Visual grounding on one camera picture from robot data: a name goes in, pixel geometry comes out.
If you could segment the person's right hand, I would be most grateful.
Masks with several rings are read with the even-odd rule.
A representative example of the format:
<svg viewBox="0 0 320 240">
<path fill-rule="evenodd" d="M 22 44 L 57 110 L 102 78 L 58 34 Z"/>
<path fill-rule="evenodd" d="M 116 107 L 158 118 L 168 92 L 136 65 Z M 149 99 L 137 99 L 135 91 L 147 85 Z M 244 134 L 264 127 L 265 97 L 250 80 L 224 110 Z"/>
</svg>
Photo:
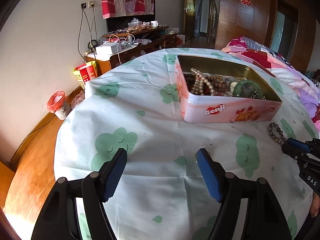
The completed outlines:
<svg viewBox="0 0 320 240">
<path fill-rule="evenodd" d="M 318 216 L 319 208 L 320 208 L 320 197 L 316 193 L 314 193 L 311 207 L 310 207 L 310 215 L 312 218 L 315 218 Z"/>
</svg>

